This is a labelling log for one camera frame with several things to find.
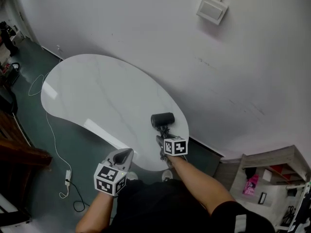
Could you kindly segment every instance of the pink bag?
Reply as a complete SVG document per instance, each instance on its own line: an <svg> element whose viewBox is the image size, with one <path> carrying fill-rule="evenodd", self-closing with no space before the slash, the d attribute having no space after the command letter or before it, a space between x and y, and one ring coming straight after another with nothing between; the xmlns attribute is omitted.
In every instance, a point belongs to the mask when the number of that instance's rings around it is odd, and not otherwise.
<svg viewBox="0 0 311 233"><path fill-rule="evenodd" d="M254 191L255 191L256 185L258 183L258 178L259 178L259 175L255 174L252 178L250 178L246 182L244 190L243 190L243 194L251 195L251 196L254 195Z"/></svg>

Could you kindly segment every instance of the black cable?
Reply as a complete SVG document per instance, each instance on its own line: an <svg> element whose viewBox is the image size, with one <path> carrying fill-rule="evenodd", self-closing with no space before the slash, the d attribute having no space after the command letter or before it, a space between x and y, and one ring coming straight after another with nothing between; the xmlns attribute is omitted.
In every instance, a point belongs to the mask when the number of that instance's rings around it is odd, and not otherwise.
<svg viewBox="0 0 311 233"><path fill-rule="evenodd" d="M77 192L78 192L78 194L79 194L79 196L80 196L80 199L81 199L81 201L80 201L80 200L76 200L75 202L73 202L73 208L74 208L74 210L75 210L76 212L82 212L82 211L84 211L84 210L86 209L86 205L87 205L88 207L89 207L90 205L87 204L87 203L85 203L85 202L83 201L82 196L81 196L81 194L79 193L79 190L78 190L78 188L76 187L76 185L75 185L74 183L72 183L71 181L69 181L68 179L66 179L66 181L69 182L70 184L72 184L72 185L76 188L76 190L77 190ZM76 209L76 207L74 206L77 202L83 204L83 209L82 209L81 211L78 211L78 210Z"/></svg>

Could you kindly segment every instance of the black shirt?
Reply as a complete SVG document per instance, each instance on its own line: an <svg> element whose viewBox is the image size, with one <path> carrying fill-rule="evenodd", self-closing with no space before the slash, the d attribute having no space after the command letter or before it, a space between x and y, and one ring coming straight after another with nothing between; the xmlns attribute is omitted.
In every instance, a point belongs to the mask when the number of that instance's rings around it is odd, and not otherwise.
<svg viewBox="0 0 311 233"><path fill-rule="evenodd" d="M128 182L119 194L117 214L104 232L234 233L239 232L238 229L253 233L275 232L267 219L233 201L219 205L210 216L182 182L169 180L152 185Z"/></svg>

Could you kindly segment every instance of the shoe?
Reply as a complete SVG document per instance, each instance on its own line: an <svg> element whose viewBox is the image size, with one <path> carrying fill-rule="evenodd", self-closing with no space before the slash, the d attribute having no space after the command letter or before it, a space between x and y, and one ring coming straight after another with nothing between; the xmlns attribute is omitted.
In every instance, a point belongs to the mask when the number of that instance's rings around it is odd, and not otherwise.
<svg viewBox="0 0 311 233"><path fill-rule="evenodd" d="M166 182L172 178L173 178L173 173L170 170L167 169L162 173L162 181L163 182Z"/></svg>
<svg viewBox="0 0 311 233"><path fill-rule="evenodd" d="M134 172L128 172L126 178L127 178L128 180L131 180L131 181L133 181L133 180L138 180L138 176L137 176L137 174L134 173Z"/></svg>

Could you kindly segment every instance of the white tabletop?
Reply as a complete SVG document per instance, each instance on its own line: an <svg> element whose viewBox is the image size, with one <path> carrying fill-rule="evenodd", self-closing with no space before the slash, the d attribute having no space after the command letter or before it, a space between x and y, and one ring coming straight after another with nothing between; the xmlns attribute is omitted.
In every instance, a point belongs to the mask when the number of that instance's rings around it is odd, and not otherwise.
<svg viewBox="0 0 311 233"><path fill-rule="evenodd" d="M138 68L107 56L82 54L59 63L43 84L41 102L49 114L90 130L114 147L132 148L133 162L150 171L167 169L160 160L152 114L172 112L170 132L189 138L186 118L170 95Z"/></svg>

